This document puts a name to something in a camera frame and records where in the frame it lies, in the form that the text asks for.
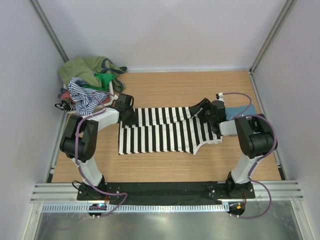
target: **striped shirt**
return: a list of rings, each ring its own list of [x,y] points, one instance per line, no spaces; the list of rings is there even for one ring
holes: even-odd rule
[[[71,99],[75,102],[75,110],[79,115],[90,115],[94,112],[99,102],[93,97],[95,96],[103,102],[107,94],[103,92],[96,92],[97,90],[82,87],[87,82],[80,77],[71,78],[68,89],[70,91]]]
[[[222,143],[211,125],[189,107],[135,108],[138,125],[119,124],[119,154],[185,152],[196,154],[203,144]]]

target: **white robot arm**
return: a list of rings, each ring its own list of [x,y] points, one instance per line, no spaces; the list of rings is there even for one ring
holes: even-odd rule
[[[114,107],[108,107],[104,113],[85,120],[81,125],[83,136],[79,138],[78,144],[78,167],[81,167],[86,178],[97,188],[105,186],[104,176],[98,170],[94,158],[98,132],[120,121],[126,125],[136,124],[133,101],[132,96],[121,93]],[[250,182],[249,176],[258,164],[257,159],[272,148],[274,140],[270,128],[264,121],[254,117],[240,117],[226,121],[221,94],[217,94],[217,100],[213,102],[205,98],[191,108],[202,121],[211,123],[215,133],[222,136],[238,136],[242,154],[235,169],[229,173],[226,183],[230,192],[241,190]],[[70,117],[60,143],[60,150],[73,162],[75,162],[75,131],[81,119],[82,117],[76,115]],[[83,179],[83,183],[90,187],[86,179]]]

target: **wooden table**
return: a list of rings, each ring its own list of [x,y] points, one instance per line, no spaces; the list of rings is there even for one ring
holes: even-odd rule
[[[213,101],[218,92],[241,92],[257,99],[246,71],[125,73],[119,78],[126,94],[134,96],[134,107],[183,107]],[[225,96],[227,107],[243,106],[248,99]],[[182,152],[155,152],[118,155],[118,124],[98,134],[95,161],[106,182],[188,182],[224,181],[237,164],[241,150],[236,136],[223,137],[222,144],[205,144],[196,155]],[[253,174],[256,180],[280,180],[273,155]],[[82,181],[78,169],[60,152],[52,182]]]

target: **black cable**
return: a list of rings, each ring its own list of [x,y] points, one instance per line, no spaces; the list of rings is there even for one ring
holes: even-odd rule
[[[75,189],[77,189],[77,190],[79,191],[79,188],[78,188],[78,187],[76,187],[75,183],[77,183],[77,184],[80,184],[80,185],[81,185],[81,182],[79,182],[79,181],[77,181],[77,180],[73,180],[73,181],[72,181],[72,186],[73,186]]]

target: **green cloth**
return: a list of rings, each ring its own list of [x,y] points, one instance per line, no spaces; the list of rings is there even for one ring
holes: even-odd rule
[[[88,85],[95,87],[94,89],[103,88],[102,81],[92,71],[100,74],[114,75],[112,86],[116,92],[121,93],[126,88],[117,77],[124,74],[127,71],[127,67],[118,67],[105,56],[89,56],[84,58],[77,56],[60,67],[58,74],[66,86],[68,86],[71,78],[79,77],[85,80]]]
[[[113,74],[115,78],[127,71],[125,66],[118,67],[105,56],[84,57],[83,61],[92,71],[102,74]]]
[[[86,85],[83,85],[82,88],[95,89],[98,91],[107,92],[109,90],[109,83],[112,81],[112,79],[115,78],[115,76],[108,73],[95,73],[94,76],[97,79],[99,79],[99,81],[101,82],[101,87],[95,87],[95,86],[86,84]]]
[[[79,77],[93,87],[102,87],[101,81],[94,76],[92,70],[79,56],[67,61],[62,67],[59,68],[58,74],[66,86],[68,86],[73,77]]]

